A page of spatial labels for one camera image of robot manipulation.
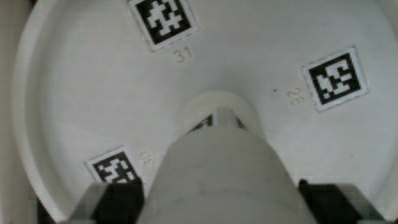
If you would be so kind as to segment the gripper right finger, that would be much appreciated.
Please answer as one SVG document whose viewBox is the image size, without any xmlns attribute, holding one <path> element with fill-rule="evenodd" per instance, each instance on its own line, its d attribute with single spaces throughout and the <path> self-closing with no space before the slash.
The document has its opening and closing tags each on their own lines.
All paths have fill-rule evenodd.
<svg viewBox="0 0 398 224">
<path fill-rule="evenodd" d="M 319 224 L 386 224 L 354 184 L 299 181 L 299 191 Z"/>
</svg>

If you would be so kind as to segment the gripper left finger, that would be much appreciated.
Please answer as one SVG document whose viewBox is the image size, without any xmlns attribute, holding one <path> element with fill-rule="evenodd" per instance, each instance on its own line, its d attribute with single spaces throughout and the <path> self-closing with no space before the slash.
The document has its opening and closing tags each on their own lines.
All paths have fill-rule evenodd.
<svg viewBox="0 0 398 224">
<path fill-rule="evenodd" d="M 136 224 L 143 207 L 141 181 L 93 184 L 70 216 L 70 224 Z"/>
</svg>

